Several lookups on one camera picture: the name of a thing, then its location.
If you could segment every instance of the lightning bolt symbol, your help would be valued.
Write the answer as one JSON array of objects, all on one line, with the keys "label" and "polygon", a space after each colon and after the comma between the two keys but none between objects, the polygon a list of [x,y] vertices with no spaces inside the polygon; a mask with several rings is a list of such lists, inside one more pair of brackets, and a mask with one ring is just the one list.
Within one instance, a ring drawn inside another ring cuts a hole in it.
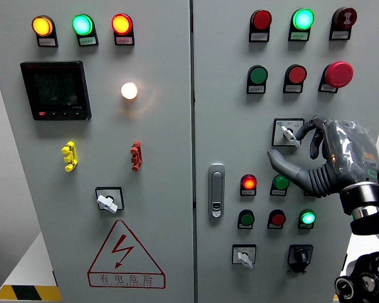
[{"label": "lightning bolt symbol", "polygon": [[118,249],[118,247],[124,242],[126,239],[125,235],[122,235],[121,238],[119,238],[117,244],[115,245],[114,249],[112,250],[111,254],[118,253],[119,251],[127,251],[126,254],[123,256],[123,258],[120,260],[120,262],[117,262],[115,265],[115,269],[120,267],[122,265],[122,261],[126,258],[126,256],[131,252],[131,250],[134,248],[134,246],[125,247],[122,249]]}]

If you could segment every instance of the robotic arm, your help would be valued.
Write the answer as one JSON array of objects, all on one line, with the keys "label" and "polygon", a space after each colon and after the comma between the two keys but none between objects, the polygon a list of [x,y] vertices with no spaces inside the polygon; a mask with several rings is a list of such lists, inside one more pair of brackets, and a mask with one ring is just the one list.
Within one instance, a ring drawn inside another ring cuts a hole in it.
[{"label": "robotic arm", "polygon": [[[375,142],[358,124],[315,116],[296,133],[297,140],[315,134],[310,157],[322,144],[325,164],[306,170],[269,150],[271,166],[306,193],[317,198],[339,193],[344,213],[352,216],[356,235],[379,235],[379,157]],[[338,277],[335,290],[341,303],[379,302],[379,252],[361,256],[350,276]]]}]

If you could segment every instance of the triangle warning sign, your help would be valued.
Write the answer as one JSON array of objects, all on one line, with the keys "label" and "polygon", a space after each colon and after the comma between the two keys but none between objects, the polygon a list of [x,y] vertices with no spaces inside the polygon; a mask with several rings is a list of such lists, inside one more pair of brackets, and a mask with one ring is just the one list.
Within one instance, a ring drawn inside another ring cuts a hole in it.
[{"label": "triangle warning sign", "polygon": [[115,221],[88,270],[91,287],[165,288],[165,275],[132,230]]}]

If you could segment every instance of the yellow black hazard stripe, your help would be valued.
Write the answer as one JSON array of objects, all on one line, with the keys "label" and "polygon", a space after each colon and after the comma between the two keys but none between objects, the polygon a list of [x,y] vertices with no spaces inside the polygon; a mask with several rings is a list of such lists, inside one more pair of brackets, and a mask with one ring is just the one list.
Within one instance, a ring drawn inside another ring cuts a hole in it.
[{"label": "yellow black hazard stripe", "polygon": [[57,286],[3,285],[0,288],[0,300],[61,302],[62,297]]}]

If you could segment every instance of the yellow terminal connector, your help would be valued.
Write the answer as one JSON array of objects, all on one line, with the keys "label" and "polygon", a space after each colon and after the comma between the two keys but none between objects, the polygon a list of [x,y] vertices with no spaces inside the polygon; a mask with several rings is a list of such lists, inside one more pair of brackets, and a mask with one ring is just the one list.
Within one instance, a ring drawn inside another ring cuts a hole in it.
[{"label": "yellow terminal connector", "polygon": [[78,163],[75,143],[72,141],[67,142],[62,148],[62,154],[64,155],[63,161],[67,163],[64,169],[67,172],[71,172]]}]

